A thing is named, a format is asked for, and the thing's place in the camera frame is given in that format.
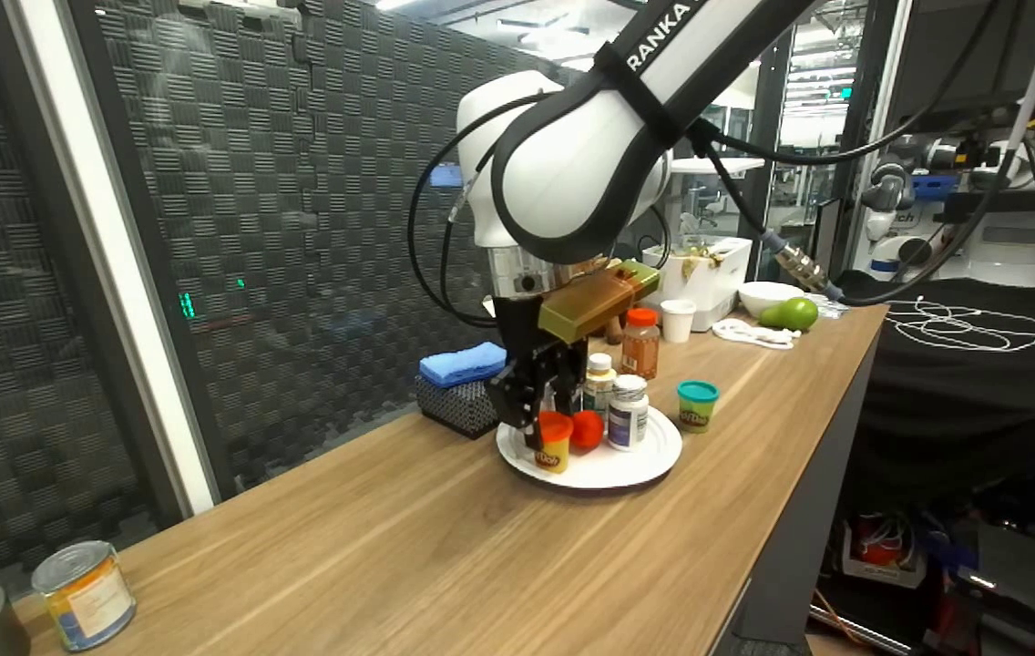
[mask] bowl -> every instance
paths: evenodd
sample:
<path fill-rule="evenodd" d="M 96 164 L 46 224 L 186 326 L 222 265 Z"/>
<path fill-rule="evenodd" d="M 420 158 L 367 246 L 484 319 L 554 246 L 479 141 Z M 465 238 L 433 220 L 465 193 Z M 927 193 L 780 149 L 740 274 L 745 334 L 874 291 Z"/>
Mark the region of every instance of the bowl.
<path fill-rule="evenodd" d="M 786 299 L 797 299 L 806 295 L 802 287 L 796 283 L 785 283 L 785 281 L 746 281 L 740 283 L 740 306 L 746 310 L 746 319 L 763 319 L 769 306 L 780 306 Z"/>

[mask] small bottle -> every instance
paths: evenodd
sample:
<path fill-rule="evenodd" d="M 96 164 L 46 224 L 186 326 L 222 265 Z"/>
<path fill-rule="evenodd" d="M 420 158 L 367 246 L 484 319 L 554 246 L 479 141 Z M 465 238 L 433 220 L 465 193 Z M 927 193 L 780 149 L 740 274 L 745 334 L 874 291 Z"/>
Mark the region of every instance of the small bottle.
<path fill-rule="evenodd" d="M 661 315 L 654 306 L 629 306 L 618 370 L 628 377 L 656 379 L 656 365 L 661 365 Z"/>
<path fill-rule="evenodd" d="M 617 393 L 604 423 L 604 441 L 611 450 L 629 450 L 649 430 L 649 384 L 642 377 L 617 377 Z"/>
<path fill-rule="evenodd" d="M 583 384 L 583 407 L 595 407 L 597 417 L 610 413 L 611 393 L 617 393 L 617 356 L 610 355 L 592 355 L 587 356 L 587 384 Z"/>

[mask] can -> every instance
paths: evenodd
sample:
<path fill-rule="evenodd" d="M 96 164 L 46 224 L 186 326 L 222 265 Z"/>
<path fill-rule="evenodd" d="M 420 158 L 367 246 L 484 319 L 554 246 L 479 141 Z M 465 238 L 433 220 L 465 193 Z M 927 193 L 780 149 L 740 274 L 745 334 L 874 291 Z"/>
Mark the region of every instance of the can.
<path fill-rule="evenodd" d="M 35 564 L 33 592 L 46 603 L 68 653 L 112 641 L 139 609 L 123 588 L 118 548 L 102 540 L 56 551 Z"/>

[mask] spice jar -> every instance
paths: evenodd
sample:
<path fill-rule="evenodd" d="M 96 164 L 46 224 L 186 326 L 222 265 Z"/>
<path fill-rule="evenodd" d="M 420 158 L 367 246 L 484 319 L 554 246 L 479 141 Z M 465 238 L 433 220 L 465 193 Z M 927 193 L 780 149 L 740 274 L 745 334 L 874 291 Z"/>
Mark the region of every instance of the spice jar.
<path fill-rule="evenodd" d="M 661 315 L 654 306 L 629 306 L 618 370 L 628 377 L 656 379 L 656 365 L 661 365 Z"/>

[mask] food item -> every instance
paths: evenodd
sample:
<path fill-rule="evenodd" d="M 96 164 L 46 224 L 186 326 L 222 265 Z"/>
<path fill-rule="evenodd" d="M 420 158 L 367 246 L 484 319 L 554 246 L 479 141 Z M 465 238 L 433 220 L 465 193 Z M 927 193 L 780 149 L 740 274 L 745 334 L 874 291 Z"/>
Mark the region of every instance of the food item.
<path fill-rule="evenodd" d="M 580 407 L 573 417 L 573 435 L 570 435 L 570 450 L 573 452 L 595 452 L 604 441 L 604 418 L 595 407 Z"/>
<path fill-rule="evenodd" d="M 810 326 L 816 326 L 816 303 L 810 295 L 776 303 L 769 310 L 757 315 L 757 326 L 767 328 L 786 328 L 786 333 L 810 333 Z"/>

